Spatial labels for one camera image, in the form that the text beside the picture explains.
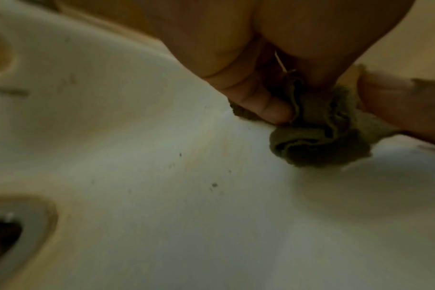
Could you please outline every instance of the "folded cloth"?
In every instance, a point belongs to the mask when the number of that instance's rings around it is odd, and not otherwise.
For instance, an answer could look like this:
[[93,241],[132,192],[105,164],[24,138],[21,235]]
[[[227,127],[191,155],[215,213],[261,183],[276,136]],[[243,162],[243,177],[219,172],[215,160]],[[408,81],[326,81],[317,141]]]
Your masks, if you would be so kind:
[[[272,132],[270,149],[297,167],[345,165],[369,157],[373,144],[401,132],[358,110],[358,97],[345,86],[307,93],[302,80],[289,73],[272,93],[292,104],[295,117],[289,125]],[[234,103],[231,107],[239,117],[260,119]]]

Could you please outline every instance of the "sink basin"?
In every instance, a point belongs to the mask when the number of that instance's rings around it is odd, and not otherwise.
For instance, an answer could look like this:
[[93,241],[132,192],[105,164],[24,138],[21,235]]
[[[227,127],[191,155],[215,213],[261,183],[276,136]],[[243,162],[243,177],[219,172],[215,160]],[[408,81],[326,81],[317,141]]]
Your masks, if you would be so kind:
[[0,196],[58,214],[1,289],[435,290],[435,147],[296,169],[156,40],[14,0],[0,35],[28,93],[0,94]]

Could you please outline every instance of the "skin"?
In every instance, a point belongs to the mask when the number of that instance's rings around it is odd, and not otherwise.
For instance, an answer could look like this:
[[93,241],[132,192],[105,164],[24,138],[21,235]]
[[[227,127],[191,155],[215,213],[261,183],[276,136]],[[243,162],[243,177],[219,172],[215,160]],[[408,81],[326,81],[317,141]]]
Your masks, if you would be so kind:
[[[312,90],[325,90],[378,39],[395,27],[414,0],[137,0],[175,57],[233,102],[274,124],[292,108],[266,87],[286,68]],[[406,86],[388,89],[394,83]],[[435,143],[431,83],[364,73],[359,94],[366,109]],[[414,122],[423,118],[423,125]]]

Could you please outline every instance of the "fingernail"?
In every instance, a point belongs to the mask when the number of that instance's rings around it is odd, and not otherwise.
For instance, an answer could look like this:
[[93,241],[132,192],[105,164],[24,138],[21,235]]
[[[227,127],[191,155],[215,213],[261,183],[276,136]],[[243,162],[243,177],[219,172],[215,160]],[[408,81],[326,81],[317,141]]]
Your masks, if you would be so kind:
[[407,78],[391,75],[382,71],[365,70],[362,74],[362,81],[367,84],[379,86],[383,89],[394,91],[406,91],[413,87],[413,81]]

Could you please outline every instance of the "drain hole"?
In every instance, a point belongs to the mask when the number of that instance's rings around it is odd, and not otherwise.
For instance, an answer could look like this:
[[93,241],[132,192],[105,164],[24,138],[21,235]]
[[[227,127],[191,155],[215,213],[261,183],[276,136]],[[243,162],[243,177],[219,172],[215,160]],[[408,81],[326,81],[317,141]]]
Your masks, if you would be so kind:
[[20,223],[0,221],[0,258],[15,245],[22,230],[23,227]]

